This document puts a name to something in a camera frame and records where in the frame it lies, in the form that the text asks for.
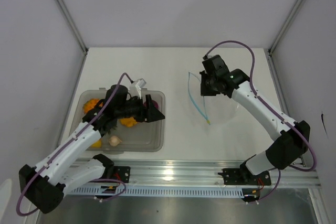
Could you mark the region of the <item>clear zip top bag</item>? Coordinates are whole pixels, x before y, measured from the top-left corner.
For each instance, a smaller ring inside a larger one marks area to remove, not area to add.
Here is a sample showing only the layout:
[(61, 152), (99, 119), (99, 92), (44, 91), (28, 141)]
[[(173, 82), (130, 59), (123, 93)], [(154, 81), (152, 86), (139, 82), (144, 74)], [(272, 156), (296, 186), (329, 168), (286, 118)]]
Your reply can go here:
[(201, 78), (188, 72), (187, 93), (190, 103), (207, 125), (226, 123), (235, 117), (238, 105), (223, 95), (203, 97), (200, 92)]

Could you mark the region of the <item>orange toy pineapple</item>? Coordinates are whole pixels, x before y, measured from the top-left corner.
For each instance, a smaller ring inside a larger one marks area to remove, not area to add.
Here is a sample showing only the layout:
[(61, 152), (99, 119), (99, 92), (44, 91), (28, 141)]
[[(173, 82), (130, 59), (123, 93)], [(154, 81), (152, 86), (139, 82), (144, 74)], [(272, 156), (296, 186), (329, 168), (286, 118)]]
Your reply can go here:
[(87, 114), (90, 110), (94, 109), (94, 108), (102, 108), (103, 106), (103, 99), (90, 99), (89, 101), (87, 101), (82, 109), (84, 114)]

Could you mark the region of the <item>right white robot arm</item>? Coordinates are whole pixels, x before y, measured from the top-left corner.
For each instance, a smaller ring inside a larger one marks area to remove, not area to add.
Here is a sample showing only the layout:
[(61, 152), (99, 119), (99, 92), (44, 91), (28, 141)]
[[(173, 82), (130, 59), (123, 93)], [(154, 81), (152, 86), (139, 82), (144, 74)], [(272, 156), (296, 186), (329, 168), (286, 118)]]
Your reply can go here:
[(250, 77), (242, 70), (230, 71), (219, 55), (203, 58), (201, 71), (201, 95), (223, 94), (242, 105), (266, 130), (273, 143), (239, 167), (240, 179), (251, 184), (263, 172), (283, 170), (308, 151), (310, 126), (297, 122), (267, 104), (263, 96), (251, 88)]

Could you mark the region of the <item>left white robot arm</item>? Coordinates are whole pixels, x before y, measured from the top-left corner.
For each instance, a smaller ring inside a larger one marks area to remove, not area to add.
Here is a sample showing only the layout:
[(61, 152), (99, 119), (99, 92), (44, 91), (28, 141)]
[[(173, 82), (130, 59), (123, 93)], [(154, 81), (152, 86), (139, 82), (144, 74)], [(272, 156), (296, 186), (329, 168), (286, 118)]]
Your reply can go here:
[(152, 123), (165, 119), (154, 105), (151, 95), (129, 96), (130, 90), (120, 84), (112, 85), (105, 98), (88, 111), (66, 142), (34, 166), (24, 165), (18, 172), (21, 195), (16, 205), (20, 216), (23, 198), (36, 209), (50, 213), (66, 194), (87, 182), (116, 182), (114, 162), (103, 154), (95, 155), (86, 165), (73, 173), (68, 169), (93, 143), (116, 127), (119, 119), (134, 118), (139, 123)]

